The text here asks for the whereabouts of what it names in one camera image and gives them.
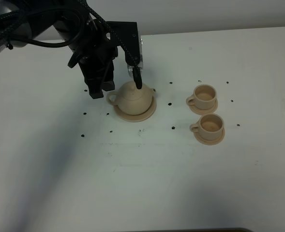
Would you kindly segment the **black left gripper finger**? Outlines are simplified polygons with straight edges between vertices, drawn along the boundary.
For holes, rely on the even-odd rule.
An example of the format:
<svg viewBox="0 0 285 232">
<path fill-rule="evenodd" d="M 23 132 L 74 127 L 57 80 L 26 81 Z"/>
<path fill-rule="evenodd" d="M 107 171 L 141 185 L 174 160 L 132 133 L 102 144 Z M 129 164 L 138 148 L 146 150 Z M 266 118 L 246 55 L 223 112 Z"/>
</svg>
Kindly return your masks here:
<svg viewBox="0 0 285 232">
<path fill-rule="evenodd" d="M 98 81 L 96 79 L 85 79 L 85 84 L 89 89 L 89 95 L 93 99 L 103 98 L 101 81 Z"/>
<path fill-rule="evenodd" d="M 104 91 L 113 91 L 113 90 L 115 90 L 114 81 L 105 81 L 105 82 L 103 82 L 102 90 L 104 90 Z"/>
</svg>

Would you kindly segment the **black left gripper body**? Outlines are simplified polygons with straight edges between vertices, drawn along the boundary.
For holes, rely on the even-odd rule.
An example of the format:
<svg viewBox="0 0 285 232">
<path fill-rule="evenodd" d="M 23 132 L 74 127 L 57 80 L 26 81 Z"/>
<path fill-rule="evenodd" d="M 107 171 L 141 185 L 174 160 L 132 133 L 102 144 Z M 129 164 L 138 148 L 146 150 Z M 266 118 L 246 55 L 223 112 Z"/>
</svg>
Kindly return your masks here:
<svg viewBox="0 0 285 232">
<path fill-rule="evenodd" d="M 114 81 L 113 60 L 118 56 L 119 42 L 99 21 L 88 20 L 82 37 L 70 46 L 73 54 L 69 59 L 70 68 L 79 65 L 84 77 L 103 82 Z"/>
</svg>

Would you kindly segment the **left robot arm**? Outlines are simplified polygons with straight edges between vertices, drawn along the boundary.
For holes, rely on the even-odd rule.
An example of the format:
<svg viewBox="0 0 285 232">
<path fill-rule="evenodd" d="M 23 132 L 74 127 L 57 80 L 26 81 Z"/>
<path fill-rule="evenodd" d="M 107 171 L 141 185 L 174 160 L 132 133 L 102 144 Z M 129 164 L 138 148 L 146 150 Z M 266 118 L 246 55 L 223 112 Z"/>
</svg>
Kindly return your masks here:
<svg viewBox="0 0 285 232">
<path fill-rule="evenodd" d="M 68 66 L 79 65 L 93 99 L 115 89 L 118 49 L 107 33 L 112 28 L 85 0 L 0 0 L 0 52 L 28 44 L 69 47 Z"/>
</svg>

